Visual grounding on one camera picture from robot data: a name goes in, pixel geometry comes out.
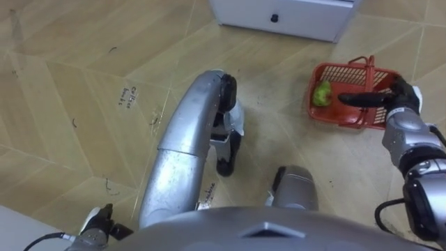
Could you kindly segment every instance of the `black wire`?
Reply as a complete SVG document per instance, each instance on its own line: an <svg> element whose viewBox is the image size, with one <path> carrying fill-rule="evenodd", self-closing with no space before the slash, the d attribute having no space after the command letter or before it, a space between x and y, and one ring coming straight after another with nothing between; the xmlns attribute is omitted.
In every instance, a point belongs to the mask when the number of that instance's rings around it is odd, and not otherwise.
<svg viewBox="0 0 446 251"><path fill-rule="evenodd" d="M389 200L389 201L383 202L383 203L381 203L379 206L376 207L376 209L375 209L375 221L376 221L376 224L378 225L378 227L379 227L381 230L386 231L386 232L389 233L389 234L395 234L395 233L391 232L391 231L384 225L383 221L381 220L381 212L382 212L385 208L387 208L388 206L394 206L394 205L397 205L397 204L402 204L402 203L404 203L404 202L405 202L405 201L404 201L403 198L401 198L401 199L393 199L393 200ZM440 249L438 249L438 248L434 248L434 247L431 247L431 246L428 246L428 245L424 245L424 244L421 244L421 243L416 243L416 242L414 242L414 244L421 245L421 246L423 246L423 247L430 248L430 249L435 250L435 251L442 251L442 250L440 250Z"/></svg>
<svg viewBox="0 0 446 251"><path fill-rule="evenodd" d="M441 141L443 146L446 146L446 139L443 136L443 134L441 134L441 131L436 126L430 125L429 130L438 137L438 139Z"/></svg>
<svg viewBox="0 0 446 251"><path fill-rule="evenodd" d="M25 249L23 249L23 251L29 251L35 244L37 244L43 240L47 240L47 239L51 239L51 238L63 238L64 234L65 233L63 233L63 232L53 233L53 234L45 234L44 236L36 239L35 241L33 241L32 243L27 245L27 247Z"/></svg>

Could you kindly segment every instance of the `floor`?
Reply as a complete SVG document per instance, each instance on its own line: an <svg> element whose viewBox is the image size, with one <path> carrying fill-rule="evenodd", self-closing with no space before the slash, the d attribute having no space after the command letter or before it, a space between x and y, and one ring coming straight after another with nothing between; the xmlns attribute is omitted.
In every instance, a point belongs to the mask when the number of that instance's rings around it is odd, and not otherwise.
<svg viewBox="0 0 446 251"><path fill-rule="evenodd" d="M245 137L229 178L210 152L201 202L262 205L276 169L311 170L321 210L374 225L401 196L383 131L310 120L312 69L374 54L424 94L446 131L446 1L364 0L337 45L218 26L207 0L0 0L0 204L65 231L94 207L136 227L169 117L193 79L223 68L239 83ZM385 222L406 238L402 207Z"/></svg>

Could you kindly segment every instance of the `cabinet drawer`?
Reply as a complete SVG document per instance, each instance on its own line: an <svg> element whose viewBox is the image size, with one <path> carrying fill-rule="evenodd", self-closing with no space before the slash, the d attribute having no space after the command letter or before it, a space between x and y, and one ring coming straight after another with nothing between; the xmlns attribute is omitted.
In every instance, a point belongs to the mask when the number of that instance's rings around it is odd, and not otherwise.
<svg viewBox="0 0 446 251"><path fill-rule="evenodd" d="M333 41L353 9L342 0L210 0L220 24Z"/></svg>

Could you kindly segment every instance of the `drawer handle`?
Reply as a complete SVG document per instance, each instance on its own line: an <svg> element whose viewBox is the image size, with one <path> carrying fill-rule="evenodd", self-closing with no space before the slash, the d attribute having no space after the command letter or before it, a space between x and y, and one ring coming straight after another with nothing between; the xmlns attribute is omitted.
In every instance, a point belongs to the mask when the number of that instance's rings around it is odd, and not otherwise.
<svg viewBox="0 0 446 251"><path fill-rule="evenodd" d="M278 15L278 14L273 14L273 15L271 16L271 22L276 23L276 22L278 22L278 21L279 21L279 15Z"/></svg>

